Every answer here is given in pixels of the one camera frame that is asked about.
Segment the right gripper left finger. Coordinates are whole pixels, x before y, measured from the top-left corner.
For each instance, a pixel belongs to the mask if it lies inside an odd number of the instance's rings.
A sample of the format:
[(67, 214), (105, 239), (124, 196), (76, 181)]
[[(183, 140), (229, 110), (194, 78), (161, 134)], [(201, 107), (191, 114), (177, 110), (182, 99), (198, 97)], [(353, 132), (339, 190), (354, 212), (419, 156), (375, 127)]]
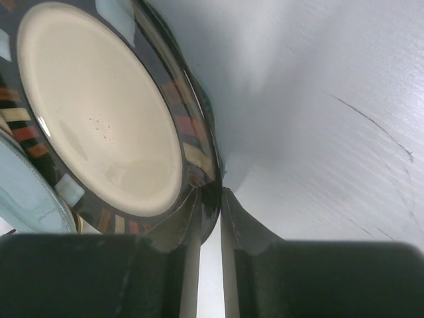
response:
[(201, 194), (192, 190), (143, 235), (125, 293), (126, 317), (195, 317), (201, 246)]

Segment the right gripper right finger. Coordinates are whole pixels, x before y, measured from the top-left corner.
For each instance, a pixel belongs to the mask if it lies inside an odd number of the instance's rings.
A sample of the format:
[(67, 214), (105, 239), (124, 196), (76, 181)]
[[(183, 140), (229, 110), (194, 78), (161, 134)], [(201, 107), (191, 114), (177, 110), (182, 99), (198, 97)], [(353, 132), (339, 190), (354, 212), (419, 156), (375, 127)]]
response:
[(227, 317), (297, 317), (288, 283), (295, 244), (255, 219), (225, 187), (221, 204)]

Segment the black striped cream plate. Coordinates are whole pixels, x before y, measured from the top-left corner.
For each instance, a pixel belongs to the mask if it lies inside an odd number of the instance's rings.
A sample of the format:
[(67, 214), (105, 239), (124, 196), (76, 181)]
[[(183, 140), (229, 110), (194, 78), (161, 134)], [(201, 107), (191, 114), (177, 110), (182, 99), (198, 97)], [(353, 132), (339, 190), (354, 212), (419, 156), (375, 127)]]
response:
[(2, 1), (1, 122), (86, 231), (217, 222), (210, 102), (149, 1)]

